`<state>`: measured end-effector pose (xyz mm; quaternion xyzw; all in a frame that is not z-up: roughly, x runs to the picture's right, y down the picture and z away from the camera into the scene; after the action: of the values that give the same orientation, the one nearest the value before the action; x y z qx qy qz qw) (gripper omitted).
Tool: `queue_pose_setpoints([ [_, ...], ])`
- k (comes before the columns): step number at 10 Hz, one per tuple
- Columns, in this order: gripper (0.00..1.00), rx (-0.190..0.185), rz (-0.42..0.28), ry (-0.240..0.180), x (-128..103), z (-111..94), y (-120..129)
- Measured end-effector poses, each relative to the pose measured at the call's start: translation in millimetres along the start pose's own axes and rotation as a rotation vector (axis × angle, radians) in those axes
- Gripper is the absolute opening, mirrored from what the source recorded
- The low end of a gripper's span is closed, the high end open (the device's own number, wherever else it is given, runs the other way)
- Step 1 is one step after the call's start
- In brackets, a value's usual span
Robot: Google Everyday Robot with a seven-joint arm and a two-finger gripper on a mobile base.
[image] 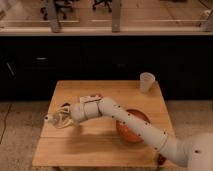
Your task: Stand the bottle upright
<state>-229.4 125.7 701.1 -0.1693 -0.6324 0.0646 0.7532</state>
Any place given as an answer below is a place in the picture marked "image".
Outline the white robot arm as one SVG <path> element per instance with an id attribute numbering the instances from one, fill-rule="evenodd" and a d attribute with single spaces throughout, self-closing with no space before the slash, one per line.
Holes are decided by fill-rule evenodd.
<path id="1" fill-rule="evenodd" d="M 123 109 L 109 97 L 89 100 L 60 107 L 53 113 L 56 123 L 62 125 L 63 117 L 80 123 L 101 116 L 122 122 L 147 145 L 187 171 L 213 171 L 213 133 L 200 133 L 178 139 Z"/>

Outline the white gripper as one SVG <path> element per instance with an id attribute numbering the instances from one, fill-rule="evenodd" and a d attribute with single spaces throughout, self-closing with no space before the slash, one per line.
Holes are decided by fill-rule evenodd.
<path id="1" fill-rule="evenodd" d="M 84 115 L 84 110 L 83 110 L 83 105 L 81 103 L 76 103 L 71 106 L 63 106 L 60 107 L 57 110 L 57 113 L 59 114 L 66 114 L 69 115 L 71 113 L 71 118 L 75 122 L 83 122 L 85 120 L 85 115 Z M 59 119 L 56 120 L 54 119 L 53 121 L 53 126 L 57 129 L 63 129 L 69 126 L 72 126 L 74 124 L 74 121 L 72 119 Z"/>

